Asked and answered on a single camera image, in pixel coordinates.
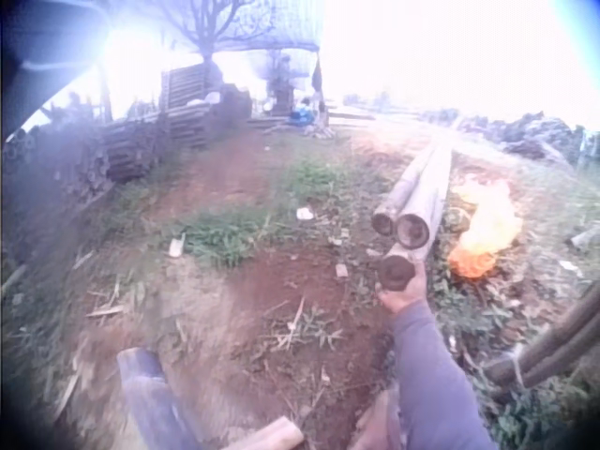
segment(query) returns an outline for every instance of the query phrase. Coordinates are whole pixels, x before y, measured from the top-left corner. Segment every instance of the hand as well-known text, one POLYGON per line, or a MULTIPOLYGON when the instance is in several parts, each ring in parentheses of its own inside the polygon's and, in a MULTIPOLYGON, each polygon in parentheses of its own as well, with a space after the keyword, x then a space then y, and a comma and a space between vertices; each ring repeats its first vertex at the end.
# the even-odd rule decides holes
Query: hand
POLYGON ((395 316, 408 305, 427 300, 428 277, 425 273, 425 264, 416 259, 411 259, 411 263, 414 264, 415 274, 403 292, 379 292, 379 299, 395 316))

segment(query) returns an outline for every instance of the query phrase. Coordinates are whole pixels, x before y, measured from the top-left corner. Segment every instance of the dark pole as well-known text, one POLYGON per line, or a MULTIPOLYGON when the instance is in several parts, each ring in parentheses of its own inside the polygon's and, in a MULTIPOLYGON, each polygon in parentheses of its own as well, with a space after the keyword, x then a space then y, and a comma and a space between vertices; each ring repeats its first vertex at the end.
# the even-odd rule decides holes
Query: dark pole
POLYGON ((149 450, 202 450, 173 391, 158 356, 133 348, 117 357, 121 383, 138 430, 149 450))

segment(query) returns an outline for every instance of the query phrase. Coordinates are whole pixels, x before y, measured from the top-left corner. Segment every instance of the fire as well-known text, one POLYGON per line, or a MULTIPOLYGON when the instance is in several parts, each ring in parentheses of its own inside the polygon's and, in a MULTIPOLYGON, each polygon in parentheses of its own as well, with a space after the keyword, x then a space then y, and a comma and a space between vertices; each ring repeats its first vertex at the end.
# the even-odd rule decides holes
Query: fire
POLYGON ((505 181, 484 186, 468 179, 454 191, 463 201, 477 204, 477 209, 469 230, 448 255, 448 262, 457 274, 479 278, 494 267, 497 253, 510 247, 523 221, 515 215, 505 181))

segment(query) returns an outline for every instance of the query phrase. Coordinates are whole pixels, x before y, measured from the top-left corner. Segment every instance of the gray sleeve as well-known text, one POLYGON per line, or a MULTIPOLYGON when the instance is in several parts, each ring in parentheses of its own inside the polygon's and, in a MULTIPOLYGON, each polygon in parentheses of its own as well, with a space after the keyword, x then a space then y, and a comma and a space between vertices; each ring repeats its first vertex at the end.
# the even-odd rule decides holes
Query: gray sleeve
POLYGON ((394 320, 396 371, 407 450, 491 450, 469 380, 447 351, 427 302, 394 320))

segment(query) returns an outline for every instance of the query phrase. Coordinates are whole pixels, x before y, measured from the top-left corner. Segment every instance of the sky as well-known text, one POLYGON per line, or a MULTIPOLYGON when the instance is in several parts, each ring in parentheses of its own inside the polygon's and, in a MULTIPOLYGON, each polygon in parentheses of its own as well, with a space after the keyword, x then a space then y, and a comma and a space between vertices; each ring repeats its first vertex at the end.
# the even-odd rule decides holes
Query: sky
MULTIPOLYGON (((600 67, 592 59, 600 54, 600 36, 593 41, 581 33, 583 21, 599 11, 582 8, 584 0, 368 0, 368 7, 363 0, 324 1, 328 98, 387 90, 419 106, 507 120, 543 110, 571 126, 600 130, 600 67)), ((103 59, 115 117, 135 98, 158 101, 162 69, 201 62, 198 55, 164 51, 158 37, 138 29, 113 30, 103 59)), ((215 60, 227 83, 264 95, 264 82, 243 54, 220 53, 215 60)), ((97 73, 83 75, 55 104, 66 104, 70 90, 98 102, 97 73)), ((37 114, 28 125, 39 121, 37 114)))

